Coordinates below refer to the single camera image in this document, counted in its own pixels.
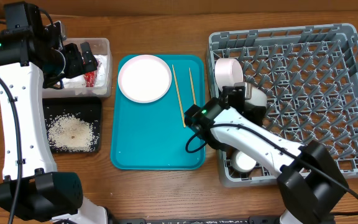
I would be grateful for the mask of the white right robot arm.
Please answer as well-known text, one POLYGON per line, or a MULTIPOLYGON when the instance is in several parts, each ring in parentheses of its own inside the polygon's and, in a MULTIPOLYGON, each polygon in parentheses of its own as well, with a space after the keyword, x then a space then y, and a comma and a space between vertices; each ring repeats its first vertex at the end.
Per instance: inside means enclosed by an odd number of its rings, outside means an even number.
POLYGON ((334 223, 358 215, 358 194, 349 188, 325 146, 302 144, 263 128, 267 97, 245 85, 224 86, 204 106, 192 105, 184 122, 213 149, 237 149, 276 178, 286 210, 280 216, 253 216, 249 223, 334 223))

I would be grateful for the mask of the red snack wrapper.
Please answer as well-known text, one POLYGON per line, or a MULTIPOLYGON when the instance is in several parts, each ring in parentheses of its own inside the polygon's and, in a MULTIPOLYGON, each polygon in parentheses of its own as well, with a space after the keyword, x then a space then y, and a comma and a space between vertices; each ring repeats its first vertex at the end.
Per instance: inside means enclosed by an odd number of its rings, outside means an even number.
POLYGON ((94 87, 96 83, 97 72, 88 72, 83 75, 86 83, 86 87, 94 87))

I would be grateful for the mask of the large pink plate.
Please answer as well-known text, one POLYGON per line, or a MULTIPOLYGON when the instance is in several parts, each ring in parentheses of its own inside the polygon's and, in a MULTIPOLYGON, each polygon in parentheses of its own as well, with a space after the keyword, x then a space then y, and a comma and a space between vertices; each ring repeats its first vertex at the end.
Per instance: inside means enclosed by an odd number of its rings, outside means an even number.
POLYGON ((138 55, 124 63, 117 81, 127 99, 136 103, 152 103, 168 92, 172 73, 160 57, 138 55))

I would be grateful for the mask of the grey bowl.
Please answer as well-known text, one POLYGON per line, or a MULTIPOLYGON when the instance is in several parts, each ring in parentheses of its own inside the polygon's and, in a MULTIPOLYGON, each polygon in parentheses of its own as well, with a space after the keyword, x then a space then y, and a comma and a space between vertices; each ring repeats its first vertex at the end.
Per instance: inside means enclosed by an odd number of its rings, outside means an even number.
POLYGON ((253 87, 251 90, 251 98, 246 100, 247 103, 254 106, 267 107, 267 95, 260 89, 253 87))

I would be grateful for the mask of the small pink bowl with crumbs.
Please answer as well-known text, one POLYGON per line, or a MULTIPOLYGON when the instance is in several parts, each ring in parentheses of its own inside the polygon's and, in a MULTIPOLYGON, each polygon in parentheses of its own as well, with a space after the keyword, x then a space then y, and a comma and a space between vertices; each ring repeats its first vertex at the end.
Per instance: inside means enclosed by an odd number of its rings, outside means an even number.
POLYGON ((242 67, 235 58, 220 58, 216 61, 214 77, 219 91, 223 86, 234 86, 235 83, 243 82, 242 67))

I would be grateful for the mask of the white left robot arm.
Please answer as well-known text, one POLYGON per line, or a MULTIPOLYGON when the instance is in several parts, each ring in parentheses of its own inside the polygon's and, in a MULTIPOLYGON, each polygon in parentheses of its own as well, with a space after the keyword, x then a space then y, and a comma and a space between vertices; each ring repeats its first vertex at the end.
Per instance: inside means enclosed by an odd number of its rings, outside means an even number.
POLYGON ((42 91, 60 89, 64 78, 97 69, 90 45, 63 43, 60 22, 45 26, 45 11, 27 2, 4 6, 0 32, 0 107, 4 167, 0 207, 9 219, 53 223, 114 223, 108 208, 83 195, 74 172, 60 172, 44 120, 42 91))

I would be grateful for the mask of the white napkin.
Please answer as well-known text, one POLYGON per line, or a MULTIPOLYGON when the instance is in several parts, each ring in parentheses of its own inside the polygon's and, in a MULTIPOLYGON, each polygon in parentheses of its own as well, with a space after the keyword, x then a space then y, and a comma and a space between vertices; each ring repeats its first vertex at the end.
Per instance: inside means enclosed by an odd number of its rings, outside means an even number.
MULTIPOLYGON (((98 69, 96 70, 97 77, 96 77, 96 83, 95 83, 94 87, 101 87, 106 82, 107 75, 108 75, 108 72, 107 72, 108 58, 106 55, 95 55, 94 57, 98 61, 98 69)), ((80 75, 78 77, 71 78, 71 79, 64 78, 62 81, 63 81, 64 88, 85 88, 86 87, 86 83, 85 83, 85 79, 84 79, 83 75, 80 75)))

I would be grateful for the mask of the white paper cup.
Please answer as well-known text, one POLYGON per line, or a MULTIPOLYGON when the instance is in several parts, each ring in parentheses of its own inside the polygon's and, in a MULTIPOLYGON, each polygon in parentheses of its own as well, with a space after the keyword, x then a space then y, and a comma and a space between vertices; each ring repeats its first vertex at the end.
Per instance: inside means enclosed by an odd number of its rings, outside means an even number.
POLYGON ((250 172, 256 164, 257 162, 253 158, 242 151, 236 150, 232 153, 231 166, 238 172, 250 172))

